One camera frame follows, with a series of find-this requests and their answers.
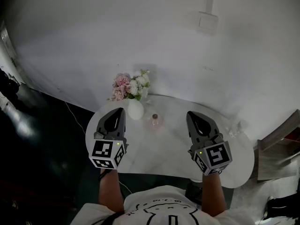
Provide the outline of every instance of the dark floor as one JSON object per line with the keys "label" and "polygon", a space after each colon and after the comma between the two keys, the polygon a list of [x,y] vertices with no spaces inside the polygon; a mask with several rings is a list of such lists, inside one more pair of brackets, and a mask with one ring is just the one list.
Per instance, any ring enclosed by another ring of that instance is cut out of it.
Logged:
{"label": "dark floor", "polygon": [[[26,85],[20,86],[17,95],[28,109],[21,112],[8,104],[0,113],[1,179],[38,192],[74,195],[77,211],[85,203],[97,203],[99,170],[88,159],[85,135],[65,102]],[[68,105],[86,130],[94,113]],[[190,183],[149,174],[121,173],[119,177],[132,192],[161,185],[186,189]],[[122,192],[129,194],[124,187]],[[233,189],[224,188],[224,193],[230,207]],[[43,224],[69,224],[77,213],[62,207],[22,205],[37,224],[41,220]]]}

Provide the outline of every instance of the white vase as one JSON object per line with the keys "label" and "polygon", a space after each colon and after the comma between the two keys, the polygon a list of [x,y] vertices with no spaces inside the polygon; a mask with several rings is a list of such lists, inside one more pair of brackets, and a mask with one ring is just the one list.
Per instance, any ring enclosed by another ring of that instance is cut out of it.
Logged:
{"label": "white vase", "polygon": [[144,115],[144,107],[140,101],[136,99],[129,99],[127,112],[133,120],[139,120]]}

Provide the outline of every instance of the black strap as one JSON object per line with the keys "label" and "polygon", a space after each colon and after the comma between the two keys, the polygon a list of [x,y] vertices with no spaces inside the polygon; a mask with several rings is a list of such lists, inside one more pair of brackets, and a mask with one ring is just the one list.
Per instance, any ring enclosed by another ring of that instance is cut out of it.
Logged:
{"label": "black strap", "polygon": [[101,173],[98,177],[98,181],[101,181],[101,179],[103,179],[103,177],[105,175],[107,175],[108,173],[110,173],[112,171],[112,169],[105,169],[103,173]]}

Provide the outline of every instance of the round white table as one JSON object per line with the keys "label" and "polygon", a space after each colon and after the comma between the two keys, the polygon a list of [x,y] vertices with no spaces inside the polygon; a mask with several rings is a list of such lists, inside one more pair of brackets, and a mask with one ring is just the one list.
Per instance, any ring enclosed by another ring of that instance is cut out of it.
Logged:
{"label": "round white table", "polygon": [[[188,150],[192,141],[188,136],[186,115],[188,111],[203,113],[212,118],[229,142],[232,162],[220,174],[226,188],[237,188],[250,177],[254,166],[254,151],[248,137],[242,133],[236,138],[227,134],[230,121],[219,113],[202,105],[178,98],[148,96],[150,104],[143,104],[145,114],[140,120],[132,120],[127,114],[128,100],[108,102],[91,118],[85,136],[88,152],[93,149],[97,124],[109,111],[123,107],[126,111],[125,137],[129,144],[127,153],[118,167],[119,173],[158,174],[202,181],[202,172],[191,159]],[[158,114],[161,126],[154,130],[152,115]]]}

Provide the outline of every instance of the white t-shirt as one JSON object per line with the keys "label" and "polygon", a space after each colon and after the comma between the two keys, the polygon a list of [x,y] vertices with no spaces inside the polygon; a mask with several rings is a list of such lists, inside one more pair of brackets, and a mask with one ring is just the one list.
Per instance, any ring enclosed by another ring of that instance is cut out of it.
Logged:
{"label": "white t-shirt", "polygon": [[[184,190],[172,186],[156,187],[129,195],[124,202],[125,213],[114,225],[254,225],[243,211],[227,210],[211,217],[196,208],[184,196]],[[100,225],[113,211],[107,207],[86,203],[71,225]]]}

